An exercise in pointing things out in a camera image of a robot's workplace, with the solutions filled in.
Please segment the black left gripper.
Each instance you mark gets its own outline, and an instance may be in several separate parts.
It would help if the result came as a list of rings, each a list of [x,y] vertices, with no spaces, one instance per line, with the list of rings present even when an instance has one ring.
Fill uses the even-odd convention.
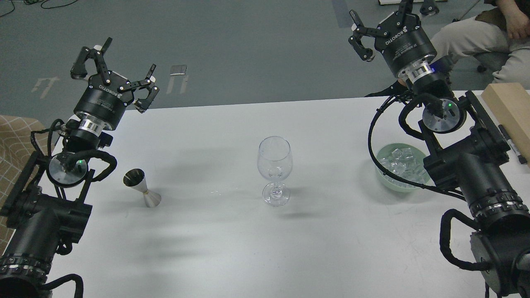
[[[98,118],[105,123],[104,130],[110,131],[116,130],[127,106],[132,104],[139,113],[145,113],[159,92],[153,76],[156,64],[151,65],[144,79],[133,82],[109,72],[104,53],[112,40],[108,37],[101,49],[83,47],[70,70],[72,79],[85,79],[88,74],[85,64],[89,59],[94,61],[97,74],[89,77],[88,87],[74,107],[74,114],[79,118],[87,115]],[[135,98],[134,92],[142,90],[147,91],[147,95]]]

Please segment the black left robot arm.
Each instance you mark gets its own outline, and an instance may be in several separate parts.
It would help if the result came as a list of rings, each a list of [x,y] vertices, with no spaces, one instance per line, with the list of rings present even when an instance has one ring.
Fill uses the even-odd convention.
[[[84,294],[81,276],[68,274],[53,281],[48,275],[55,255],[72,252],[87,227],[92,206],[85,198],[92,183],[107,178],[117,159],[104,151],[113,141],[125,110],[133,105],[144,113],[159,92],[152,65],[144,79],[131,81],[108,69],[104,54],[112,42],[83,47],[74,62],[72,79],[87,79],[87,88],[74,108],[74,119],[55,120],[41,134],[51,143],[56,132],[63,140],[57,154],[46,153],[30,140],[34,152],[8,195],[1,215],[14,230],[1,256],[2,298],[51,298],[53,290],[74,282],[74,297]]]

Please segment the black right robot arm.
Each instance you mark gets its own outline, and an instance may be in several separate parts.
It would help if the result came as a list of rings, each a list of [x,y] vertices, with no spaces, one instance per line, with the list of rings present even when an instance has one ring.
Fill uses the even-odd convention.
[[[373,37],[392,74],[407,83],[407,90],[388,97],[371,121],[373,163],[397,181],[466,201],[471,217],[450,209],[441,218],[442,255],[460,269],[481,272],[485,297],[494,291],[499,298],[515,293],[528,298],[529,209],[500,168],[509,161],[506,139],[472,91],[456,98],[443,72],[431,67],[435,47],[411,0],[402,0],[376,28],[366,27],[356,11],[349,13],[349,43],[358,56],[373,60],[373,49],[361,41]],[[426,143],[429,155],[423,164],[433,186],[392,174],[373,153],[373,128],[394,102],[404,105],[399,115],[404,132]]]

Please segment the person's hand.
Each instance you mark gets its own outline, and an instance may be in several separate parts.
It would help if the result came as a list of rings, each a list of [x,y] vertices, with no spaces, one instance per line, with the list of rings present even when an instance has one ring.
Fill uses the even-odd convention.
[[[530,35],[529,17],[519,9],[514,0],[496,0],[506,20],[506,32],[509,39],[526,39]]]

